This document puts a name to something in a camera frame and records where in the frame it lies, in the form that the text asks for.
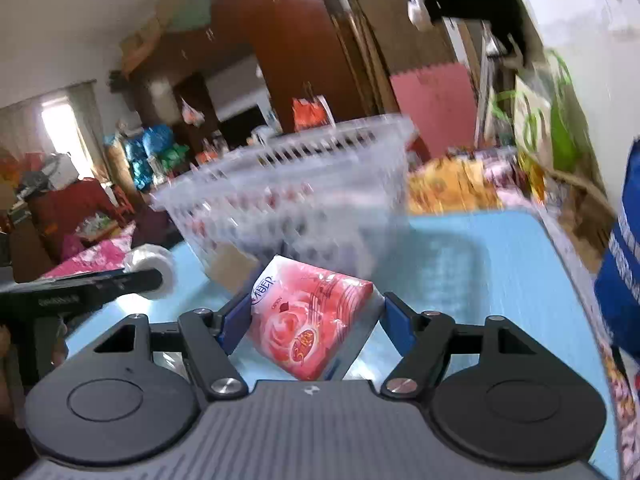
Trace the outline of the person's left hand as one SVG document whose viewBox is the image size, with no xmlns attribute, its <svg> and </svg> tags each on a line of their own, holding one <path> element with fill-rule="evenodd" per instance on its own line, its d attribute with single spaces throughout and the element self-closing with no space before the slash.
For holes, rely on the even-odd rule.
<svg viewBox="0 0 640 480">
<path fill-rule="evenodd" d="M 67 334 L 66 325 L 55 320 L 55 341 L 47 342 L 44 348 L 51 351 L 47 358 L 50 370 L 64 363 L 68 357 L 68 347 L 65 341 Z M 47 337 L 51 337 L 54 331 L 51 327 L 44 331 Z M 1 326 L 1 417 L 9 420 L 17 420 L 21 417 L 24 408 L 25 393 L 23 391 L 20 372 L 18 371 L 17 357 L 14 356 L 15 348 L 12 344 L 11 333 L 4 325 Z"/>
</svg>

